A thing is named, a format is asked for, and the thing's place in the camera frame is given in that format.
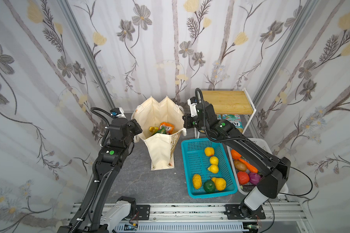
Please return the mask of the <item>cream floral grocery tote bag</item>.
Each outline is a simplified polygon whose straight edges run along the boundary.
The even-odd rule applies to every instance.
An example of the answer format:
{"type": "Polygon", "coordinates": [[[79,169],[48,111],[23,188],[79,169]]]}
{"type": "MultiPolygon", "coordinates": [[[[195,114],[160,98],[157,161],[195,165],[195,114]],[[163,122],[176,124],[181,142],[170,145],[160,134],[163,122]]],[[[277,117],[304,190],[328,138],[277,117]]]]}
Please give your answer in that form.
{"type": "Polygon", "coordinates": [[[173,169],[174,151],[180,135],[187,135],[184,128],[183,107],[175,104],[169,97],[158,102],[153,97],[148,98],[137,106],[131,118],[136,120],[142,133],[134,137],[137,143],[143,141],[148,149],[151,159],[151,170],[173,169]],[[172,133],[155,134],[149,131],[150,127],[159,127],[168,123],[175,128],[172,133]]]}

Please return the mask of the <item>orange red snack bag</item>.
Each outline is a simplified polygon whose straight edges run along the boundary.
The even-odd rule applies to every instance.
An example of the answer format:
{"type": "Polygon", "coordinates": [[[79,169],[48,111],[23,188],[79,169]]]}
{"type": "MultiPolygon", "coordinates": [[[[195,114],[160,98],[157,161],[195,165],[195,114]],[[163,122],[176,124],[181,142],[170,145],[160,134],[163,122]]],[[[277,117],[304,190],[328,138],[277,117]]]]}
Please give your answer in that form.
{"type": "Polygon", "coordinates": [[[160,124],[160,129],[164,128],[166,131],[166,134],[171,135],[175,129],[175,126],[173,124],[167,123],[167,122],[162,122],[160,124]]]}

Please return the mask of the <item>small yellow lemon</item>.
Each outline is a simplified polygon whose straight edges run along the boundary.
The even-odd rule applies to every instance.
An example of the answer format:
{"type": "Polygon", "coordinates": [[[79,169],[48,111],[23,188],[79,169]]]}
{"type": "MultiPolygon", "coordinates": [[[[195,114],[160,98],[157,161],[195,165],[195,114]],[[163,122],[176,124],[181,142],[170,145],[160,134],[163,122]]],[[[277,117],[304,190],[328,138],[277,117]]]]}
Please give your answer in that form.
{"type": "Polygon", "coordinates": [[[217,174],[219,172],[218,167],[219,159],[216,156],[210,157],[210,166],[208,167],[208,171],[210,171],[213,174],[217,174]]]}

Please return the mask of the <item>yellow banana bunch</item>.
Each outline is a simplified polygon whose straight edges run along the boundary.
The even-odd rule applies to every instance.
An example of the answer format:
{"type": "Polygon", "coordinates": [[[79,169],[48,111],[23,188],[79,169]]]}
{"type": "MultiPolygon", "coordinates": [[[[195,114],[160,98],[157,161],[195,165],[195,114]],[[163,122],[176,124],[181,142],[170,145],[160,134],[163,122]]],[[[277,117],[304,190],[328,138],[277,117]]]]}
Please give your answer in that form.
{"type": "Polygon", "coordinates": [[[156,133],[158,130],[159,130],[159,127],[156,127],[156,126],[149,127],[149,132],[151,132],[152,134],[156,133]]]}

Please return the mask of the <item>green snack bag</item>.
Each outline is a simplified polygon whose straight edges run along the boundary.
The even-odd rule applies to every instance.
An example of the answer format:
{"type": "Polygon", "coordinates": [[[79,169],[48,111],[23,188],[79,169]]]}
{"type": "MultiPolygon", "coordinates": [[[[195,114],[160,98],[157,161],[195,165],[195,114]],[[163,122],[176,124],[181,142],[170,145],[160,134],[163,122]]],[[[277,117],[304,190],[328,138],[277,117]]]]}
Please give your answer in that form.
{"type": "Polygon", "coordinates": [[[155,132],[155,134],[167,134],[167,130],[166,130],[166,128],[165,127],[162,127],[162,128],[159,128],[156,132],[155,132]]]}

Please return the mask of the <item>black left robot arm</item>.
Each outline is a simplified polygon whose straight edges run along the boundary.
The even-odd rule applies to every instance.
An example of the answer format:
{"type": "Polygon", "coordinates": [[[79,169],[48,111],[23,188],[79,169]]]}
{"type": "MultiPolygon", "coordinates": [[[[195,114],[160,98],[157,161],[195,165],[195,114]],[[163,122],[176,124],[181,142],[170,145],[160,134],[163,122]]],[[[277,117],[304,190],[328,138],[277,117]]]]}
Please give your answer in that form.
{"type": "Polygon", "coordinates": [[[129,197],[120,197],[105,214],[103,209],[114,180],[134,149],[134,137],[142,129],[135,119],[128,120],[121,108],[107,112],[92,107],[90,111],[106,123],[105,134],[81,206],[68,225],[59,227],[60,233],[112,233],[123,219],[137,215],[136,200],[129,197]]]}

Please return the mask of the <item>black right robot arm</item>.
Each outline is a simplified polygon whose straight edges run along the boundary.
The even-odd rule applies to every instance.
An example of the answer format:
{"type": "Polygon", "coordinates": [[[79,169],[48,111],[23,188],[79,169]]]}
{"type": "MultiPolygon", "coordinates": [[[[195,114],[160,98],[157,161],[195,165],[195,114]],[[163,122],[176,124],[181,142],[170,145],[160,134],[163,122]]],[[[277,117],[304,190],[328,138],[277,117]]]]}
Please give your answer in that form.
{"type": "Polygon", "coordinates": [[[194,98],[196,115],[184,115],[184,127],[204,131],[210,141],[237,151],[262,174],[262,179],[238,207],[241,217],[251,218],[262,204],[278,196],[288,180],[291,162],[265,151],[226,119],[218,120],[213,105],[204,101],[200,88],[195,89],[194,98]]]}

